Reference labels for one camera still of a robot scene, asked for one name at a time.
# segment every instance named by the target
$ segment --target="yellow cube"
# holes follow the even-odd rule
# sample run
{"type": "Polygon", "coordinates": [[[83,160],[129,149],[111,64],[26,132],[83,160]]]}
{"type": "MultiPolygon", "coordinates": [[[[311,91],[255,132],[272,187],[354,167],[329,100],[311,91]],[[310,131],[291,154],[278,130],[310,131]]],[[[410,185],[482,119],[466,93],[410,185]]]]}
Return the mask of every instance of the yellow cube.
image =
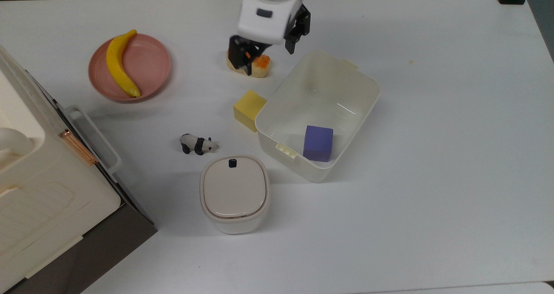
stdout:
{"type": "Polygon", "coordinates": [[[256,115],[264,107],[267,101],[256,94],[253,90],[247,91],[239,101],[233,106],[235,119],[244,124],[252,132],[257,132],[254,120],[256,115]]]}

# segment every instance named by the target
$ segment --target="copper latch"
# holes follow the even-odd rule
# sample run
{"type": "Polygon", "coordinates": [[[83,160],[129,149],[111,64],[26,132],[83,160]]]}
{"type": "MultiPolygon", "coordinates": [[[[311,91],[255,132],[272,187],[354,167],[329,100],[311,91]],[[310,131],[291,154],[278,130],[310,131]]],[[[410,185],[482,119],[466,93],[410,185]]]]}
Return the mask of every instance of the copper latch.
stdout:
{"type": "Polygon", "coordinates": [[[93,154],[77,139],[73,134],[66,129],[64,132],[61,132],[59,135],[64,142],[66,142],[77,154],[85,161],[89,166],[92,166],[98,161],[95,159],[93,154]]]}

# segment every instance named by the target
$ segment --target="panda toy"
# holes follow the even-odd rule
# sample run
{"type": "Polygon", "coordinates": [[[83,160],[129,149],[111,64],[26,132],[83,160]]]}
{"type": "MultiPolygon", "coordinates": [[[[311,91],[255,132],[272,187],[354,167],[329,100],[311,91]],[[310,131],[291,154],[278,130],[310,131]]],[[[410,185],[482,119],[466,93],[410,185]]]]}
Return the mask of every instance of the panda toy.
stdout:
{"type": "Polygon", "coordinates": [[[196,137],[191,134],[184,134],[179,138],[180,145],[183,147],[183,152],[189,154],[191,150],[198,155],[204,154],[204,152],[209,152],[216,150],[219,146],[212,142],[212,138],[204,139],[202,137],[196,137]]]}

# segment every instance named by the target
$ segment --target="purple cube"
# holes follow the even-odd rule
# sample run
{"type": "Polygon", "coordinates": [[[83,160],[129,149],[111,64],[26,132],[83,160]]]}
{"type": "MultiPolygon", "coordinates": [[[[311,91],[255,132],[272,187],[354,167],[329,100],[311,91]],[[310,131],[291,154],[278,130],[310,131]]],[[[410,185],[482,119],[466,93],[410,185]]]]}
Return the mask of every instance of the purple cube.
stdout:
{"type": "Polygon", "coordinates": [[[333,146],[333,129],[307,126],[302,155],[308,160],[329,162],[333,146]]]}

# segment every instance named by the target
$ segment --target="white storage box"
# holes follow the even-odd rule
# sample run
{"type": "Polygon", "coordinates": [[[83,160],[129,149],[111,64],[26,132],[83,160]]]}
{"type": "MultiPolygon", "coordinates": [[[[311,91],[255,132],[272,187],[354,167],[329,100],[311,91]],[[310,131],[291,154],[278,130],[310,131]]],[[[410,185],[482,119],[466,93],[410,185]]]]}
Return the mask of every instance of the white storage box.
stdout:
{"type": "Polygon", "coordinates": [[[205,215],[224,233],[256,229],[269,208],[265,166],[250,155],[231,155],[209,162],[200,177],[205,215]]]}
{"type": "Polygon", "coordinates": [[[72,136],[0,46],[0,293],[56,259],[121,204],[72,136]]]}
{"type": "Polygon", "coordinates": [[[300,176],[321,182],[348,147],[380,95],[379,84],[332,56],[303,57],[258,114],[261,148],[300,176]],[[302,156],[307,126],[334,131],[329,162],[302,156]]]}

